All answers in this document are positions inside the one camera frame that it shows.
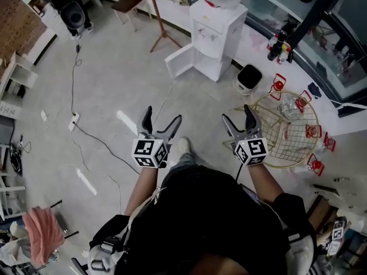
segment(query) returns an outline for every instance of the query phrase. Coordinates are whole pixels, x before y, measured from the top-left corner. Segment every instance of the white shoe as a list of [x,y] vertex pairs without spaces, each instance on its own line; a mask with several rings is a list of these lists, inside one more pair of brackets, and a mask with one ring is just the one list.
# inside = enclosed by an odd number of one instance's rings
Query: white shoe
[[72,40],[79,40],[81,38],[81,34],[76,34],[75,36],[71,36]]
[[93,27],[94,27],[94,23],[91,22],[91,26],[87,27],[87,31],[88,31],[89,34],[93,31]]
[[181,137],[177,143],[178,152],[183,155],[185,153],[191,154],[191,144],[188,138]]

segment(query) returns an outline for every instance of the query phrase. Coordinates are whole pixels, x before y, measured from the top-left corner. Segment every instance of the gray floor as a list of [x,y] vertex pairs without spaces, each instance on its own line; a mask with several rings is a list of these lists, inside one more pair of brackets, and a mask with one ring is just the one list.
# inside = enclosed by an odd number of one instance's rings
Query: gray floor
[[[130,24],[122,25],[107,7],[97,11],[93,21],[95,31],[84,32],[80,40],[79,59],[83,63],[75,69],[74,108],[81,115],[79,126],[109,143],[115,154],[135,166],[130,156],[134,134],[116,117],[116,112],[123,111],[136,123],[142,111],[152,105],[155,119],[166,99],[154,128],[165,128],[174,116],[181,114],[183,122],[177,138],[188,136],[203,162],[235,176],[240,163],[221,144],[228,140],[221,114],[233,116],[239,124],[244,122],[242,114],[233,111],[246,101],[232,86],[238,70],[231,66],[217,83],[196,70],[173,80],[164,58],[177,47],[163,40],[154,53],[149,53],[159,36],[156,21],[136,14],[139,30],[133,32]],[[190,42],[182,33],[170,27],[167,30],[182,45]],[[75,45],[74,41],[56,40],[44,54],[37,65],[38,80],[24,98],[14,135],[17,140],[22,133],[24,141],[32,144],[31,153],[23,156],[28,208],[49,206],[62,199],[58,211],[71,230],[80,231],[60,247],[61,260],[44,269],[48,274],[74,274],[69,268],[70,258],[75,256],[84,262],[81,253],[88,249],[88,242],[105,222],[120,212],[120,198],[124,210],[138,178],[100,143],[75,129],[72,137],[80,146],[88,169],[83,165],[80,149],[73,143],[68,129],[72,117],[71,72]],[[47,114],[47,121],[42,121],[42,110]],[[169,165],[177,159],[178,153],[173,148]],[[96,195],[78,177],[77,168],[96,189]],[[166,173],[167,169],[159,173],[159,182]],[[285,171],[277,170],[275,175],[287,192],[309,196],[308,189]],[[252,188],[245,168],[240,182]]]

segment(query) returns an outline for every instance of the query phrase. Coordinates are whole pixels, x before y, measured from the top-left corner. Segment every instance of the person's right arm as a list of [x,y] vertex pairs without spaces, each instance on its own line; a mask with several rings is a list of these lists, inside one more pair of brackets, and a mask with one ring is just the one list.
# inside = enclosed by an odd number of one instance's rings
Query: person's right arm
[[263,164],[248,166],[248,171],[257,196],[267,203],[273,203],[276,197],[284,193],[278,182]]

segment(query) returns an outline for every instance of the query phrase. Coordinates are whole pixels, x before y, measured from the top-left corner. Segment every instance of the pink jacket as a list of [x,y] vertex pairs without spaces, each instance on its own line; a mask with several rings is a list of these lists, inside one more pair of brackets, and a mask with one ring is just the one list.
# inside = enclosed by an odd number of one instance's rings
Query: pink jacket
[[51,208],[32,208],[30,214],[23,214],[23,221],[29,233],[31,259],[38,264],[47,264],[52,252],[65,241]]

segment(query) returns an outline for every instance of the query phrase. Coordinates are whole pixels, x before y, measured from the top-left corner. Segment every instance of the person's left arm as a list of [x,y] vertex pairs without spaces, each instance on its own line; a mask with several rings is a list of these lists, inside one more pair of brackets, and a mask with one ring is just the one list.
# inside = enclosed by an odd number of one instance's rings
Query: person's left arm
[[124,215],[130,216],[157,188],[158,169],[144,167],[128,201]]

